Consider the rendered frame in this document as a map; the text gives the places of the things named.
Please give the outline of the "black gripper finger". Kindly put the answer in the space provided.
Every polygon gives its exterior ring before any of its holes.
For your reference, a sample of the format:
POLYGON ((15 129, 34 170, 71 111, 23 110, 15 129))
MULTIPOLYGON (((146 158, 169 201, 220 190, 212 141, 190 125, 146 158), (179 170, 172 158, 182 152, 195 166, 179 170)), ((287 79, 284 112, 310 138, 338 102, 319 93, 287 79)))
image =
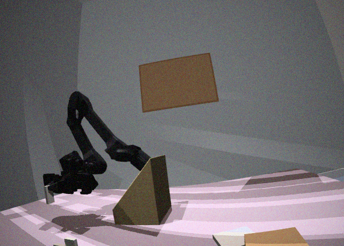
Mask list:
POLYGON ((52 184, 58 182, 59 180, 60 180, 60 179, 59 179, 59 175, 53 175, 53 176, 52 176, 52 181, 51 181, 49 184, 47 184, 46 186, 52 185, 52 184))
POLYGON ((49 185, 48 190, 65 194, 73 194, 74 190, 71 175, 64 174, 60 181, 49 185))

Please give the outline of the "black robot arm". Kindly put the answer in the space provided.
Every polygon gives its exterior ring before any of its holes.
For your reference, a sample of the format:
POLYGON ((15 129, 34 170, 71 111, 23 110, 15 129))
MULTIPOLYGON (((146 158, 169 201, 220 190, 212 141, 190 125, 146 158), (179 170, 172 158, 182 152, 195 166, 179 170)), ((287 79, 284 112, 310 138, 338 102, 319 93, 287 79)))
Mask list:
POLYGON ((76 178, 80 172, 88 173, 91 177, 92 190, 94 190, 98 186, 98 182, 93 174, 103 174, 106 171, 106 161, 94 150, 81 125, 84 117, 106 143, 107 149, 105 149, 105 152, 110 155, 112 160, 130 162, 140 171, 144 168, 151 157, 144 153, 140 147, 129 146, 119 140, 94 112, 90 100, 81 92, 75 91, 69 98, 67 125, 83 154, 83 160, 77 151, 62 157, 59 160, 63 170, 61 175, 63 173, 73 173, 76 178), (77 114, 76 109, 78 110, 77 114))

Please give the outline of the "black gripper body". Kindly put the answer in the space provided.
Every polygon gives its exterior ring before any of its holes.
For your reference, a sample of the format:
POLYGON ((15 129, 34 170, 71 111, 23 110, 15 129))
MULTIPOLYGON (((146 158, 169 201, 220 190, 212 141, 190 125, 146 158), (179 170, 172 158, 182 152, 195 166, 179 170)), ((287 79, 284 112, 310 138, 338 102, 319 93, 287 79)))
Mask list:
MULTIPOLYGON (((82 190, 82 192, 80 192, 80 194, 90 194, 92 192, 92 185, 91 185, 91 177, 88 173, 78 173, 77 177, 75 178, 73 173, 63 173, 62 176, 59 176, 59 179, 61 180, 63 175, 66 174, 70 174, 71 175, 71 179, 72 179, 72 183, 73 183, 73 190, 74 192, 76 192, 78 189, 82 190)), ((54 175, 54 173, 47 173, 43 175, 43 179, 44 179, 44 186, 46 186, 47 184, 49 184, 52 181, 52 176, 54 175)))

